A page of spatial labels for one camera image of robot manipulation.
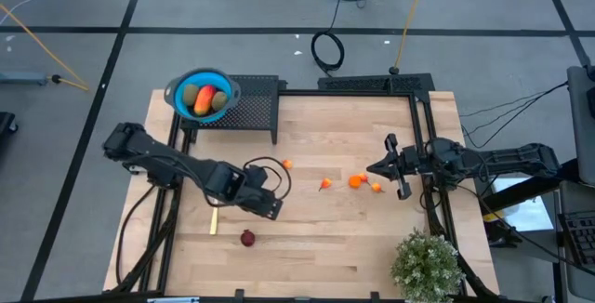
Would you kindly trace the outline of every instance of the gray floor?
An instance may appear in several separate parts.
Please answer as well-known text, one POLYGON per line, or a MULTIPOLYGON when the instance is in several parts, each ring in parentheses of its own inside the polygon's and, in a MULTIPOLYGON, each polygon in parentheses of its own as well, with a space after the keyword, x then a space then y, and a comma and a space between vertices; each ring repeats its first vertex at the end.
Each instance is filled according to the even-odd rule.
MULTIPOLYGON (((8 7, 20 0, 0 0, 8 7)), ((403 27, 413 0, 372 0, 364 9, 341 4, 336 26, 403 27)), ((575 27, 595 30, 589 0, 562 0, 575 27)), ((128 0, 37 0, 16 14, 28 25, 119 26, 128 0)), ((139 0, 133 26, 324 27, 336 0, 139 0)), ((7 21, 4 25, 14 25, 7 21)), ((436 29, 561 30, 551 0, 421 0, 412 27, 436 29)), ((0 301, 20 298, 53 206, 72 160, 95 88, 115 35, 46 33, 40 38, 86 79, 83 93, 60 86, 2 86, 0 111, 18 115, 20 132, 0 162, 0 301)), ((336 75, 386 73, 400 36, 343 35, 343 67, 336 75)), ((191 68, 227 73, 278 74, 292 88, 315 88, 323 74, 310 55, 310 35, 129 34, 117 61, 99 119, 76 180, 64 221, 47 263, 37 298, 99 293, 129 176, 104 159, 100 143, 118 122, 144 120, 154 88, 191 68)), ((582 39, 590 56, 595 38, 582 39)), ((337 57, 321 42, 321 57, 337 57)), ((533 94, 565 81, 578 63, 567 37, 410 36, 402 72, 431 72, 439 90, 456 94, 461 113, 533 94)), ((0 34, 0 68, 66 74, 23 33, 0 34), (9 42, 5 39, 14 35, 9 42)), ((463 119, 478 125, 497 116, 463 119)), ((485 139, 494 127, 478 131, 485 139)), ((575 156, 568 94, 560 89, 519 116, 488 148, 542 142, 561 161, 575 156)), ((552 292, 551 270, 537 259, 495 251, 501 291, 518 299, 552 292), (520 279, 532 278, 521 287, 520 279)))

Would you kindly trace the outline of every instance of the yellow stick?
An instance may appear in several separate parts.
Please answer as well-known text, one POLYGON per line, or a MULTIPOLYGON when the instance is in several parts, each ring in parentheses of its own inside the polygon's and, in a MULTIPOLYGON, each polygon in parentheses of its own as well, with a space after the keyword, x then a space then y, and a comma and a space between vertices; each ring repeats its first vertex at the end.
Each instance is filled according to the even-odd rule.
POLYGON ((219 220, 219 208, 213 208, 213 217, 211 217, 211 231, 209 232, 210 235, 217 234, 218 220, 219 220))
POLYGON ((407 21, 405 22, 405 27, 403 29, 403 35, 401 36, 401 45, 399 46, 399 54, 397 55, 397 60, 394 62, 394 67, 398 68, 399 63, 401 62, 401 54, 403 53, 403 47, 405 46, 405 37, 407 36, 407 29, 409 29, 409 24, 411 23, 411 19, 413 15, 416 13, 416 7, 419 0, 415 0, 413 5, 411 6, 411 10, 409 10, 409 15, 407 15, 407 21))
POLYGON ((4 7, 3 4, 0 4, 0 9, 4 10, 8 16, 10 16, 10 18, 12 18, 12 20, 14 20, 15 22, 17 22, 17 24, 22 28, 22 30, 24 30, 26 33, 28 33, 32 39, 37 42, 37 44, 43 48, 45 50, 45 52, 49 55, 49 57, 51 57, 53 60, 55 60, 60 66, 62 66, 64 68, 64 70, 68 71, 68 73, 70 73, 76 80, 78 80, 81 84, 89 87, 89 85, 83 81, 83 79, 81 79, 73 70, 71 70, 70 67, 66 66, 65 63, 62 62, 62 60, 60 60, 58 57, 56 57, 52 51, 49 50, 49 48, 47 48, 44 43, 42 43, 39 38, 37 38, 37 36, 31 32, 31 30, 29 30, 29 28, 27 28, 27 26, 25 24, 23 24, 19 19, 17 19, 14 15, 12 15, 12 13, 10 12, 10 10, 8 10, 6 7, 4 7))

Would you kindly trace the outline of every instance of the green fruit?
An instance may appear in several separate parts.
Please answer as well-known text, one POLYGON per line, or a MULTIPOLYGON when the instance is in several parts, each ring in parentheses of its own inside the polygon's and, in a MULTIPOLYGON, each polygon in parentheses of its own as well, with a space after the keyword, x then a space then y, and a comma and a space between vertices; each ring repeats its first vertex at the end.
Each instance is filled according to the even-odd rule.
POLYGON ((211 108, 218 112, 227 104, 227 95, 224 92, 217 92, 211 101, 211 108))
POLYGON ((184 87, 184 93, 182 94, 182 102, 186 106, 193 106, 194 102, 196 101, 196 97, 198 96, 198 86, 196 85, 186 85, 184 87))

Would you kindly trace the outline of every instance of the yellow cable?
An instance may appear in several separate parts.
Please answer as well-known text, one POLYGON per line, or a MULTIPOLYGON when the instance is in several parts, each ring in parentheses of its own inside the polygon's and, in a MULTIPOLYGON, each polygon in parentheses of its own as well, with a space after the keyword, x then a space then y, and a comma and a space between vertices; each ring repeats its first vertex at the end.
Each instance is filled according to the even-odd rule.
POLYGON ((78 80, 81 84, 85 85, 86 87, 89 87, 89 85, 83 81, 83 79, 81 79, 73 70, 70 69, 70 67, 66 66, 65 63, 62 62, 62 60, 60 60, 58 57, 56 57, 45 45, 44 43, 42 43, 39 38, 37 38, 37 36, 31 32, 31 30, 29 30, 29 28, 27 28, 27 26, 25 24, 23 24, 19 19, 17 19, 11 12, 10 10, 8 10, 6 7, 4 7, 3 4, 0 4, 0 9, 4 10, 8 16, 10 16, 10 18, 12 18, 12 20, 14 20, 15 22, 17 22, 18 25, 20 25, 20 27, 26 32, 28 33, 32 39, 37 42, 37 44, 42 47, 45 52, 49 55, 49 57, 51 57, 53 60, 55 60, 60 66, 62 66, 66 71, 68 71, 68 73, 70 73, 74 78, 76 78, 76 80, 78 80))
POLYGON ((411 10, 409 10, 409 15, 407 15, 407 22, 405 23, 405 28, 403 29, 403 35, 401 36, 401 45, 399 46, 399 54, 397 55, 397 60, 394 62, 394 68, 399 67, 399 63, 401 62, 401 54, 403 53, 403 47, 405 45, 405 37, 407 36, 407 29, 409 29, 409 24, 411 23, 411 19, 413 15, 416 13, 416 7, 419 0, 414 1, 413 5, 411 6, 411 10))
POLYGON ((74 82, 72 82, 72 81, 68 81, 68 80, 66 80, 66 79, 64 79, 64 78, 58 78, 58 80, 59 80, 60 82, 63 82, 63 83, 64 83, 64 84, 66 84, 66 85, 75 86, 75 87, 77 87, 77 88, 79 88, 79 89, 83 89, 83 90, 85 90, 85 91, 89 91, 89 88, 87 88, 87 87, 85 87, 85 86, 81 86, 81 85, 79 85, 79 84, 76 84, 76 83, 74 83, 74 82))

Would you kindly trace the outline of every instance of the orange cable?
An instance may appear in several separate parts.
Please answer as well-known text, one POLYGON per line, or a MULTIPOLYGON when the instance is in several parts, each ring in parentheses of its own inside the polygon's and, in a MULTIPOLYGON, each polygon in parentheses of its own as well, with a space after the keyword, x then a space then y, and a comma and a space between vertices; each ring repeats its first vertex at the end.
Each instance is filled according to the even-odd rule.
POLYGON ((416 13, 416 7, 418 2, 419 0, 414 1, 413 5, 411 6, 411 10, 409 10, 409 15, 407 15, 407 22, 405 23, 403 35, 401 36, 401 45, 399 46, 399 54, 397 55, 397 60, 394 62, 394 68, 399 68, 399 63, 401 62, 401 54, 403 53, 403 47, 405 46, 405 37, 407 36, 407 29, 409 29, 411 19, 413 18, 413 15, 416 13))
POLYGON ((73 70, 71 70, 70 67, 66 66, 65 63, 62 62, 62 60, 60 60, 58 57, 56 57, 52 51, 49 50, 49 48, 47 48, 44 43, 42 43, 39 38, 37 38, 37 36, 31 32, 31 30, 29 30, 29 28, 27 28, 27 26, 25 24, 23 24, 19 19, 17 19, 11 12, 10 10, 8 10, 6 7, 4 7, 3 4, 0 4, 0 9, 4 10, 8 16, 10 16, 10 18, 12 18, 12 20, 14 20, 15 22, 17 22, 17 24, 26 32, 28 33, 32 39, 37 42, 37 44, 42 47, 45 52, 49 55, 49 57, 51 57, 53 60, 55 60, 60 66, 62 66, 66 71, 68 71, 68 73, 70 73, 76 80, 78 80, 81 84, 85 85, 87 87, 86 90, 88 90, 89 85, 83 81, 83 79, 81 79, 73 70))

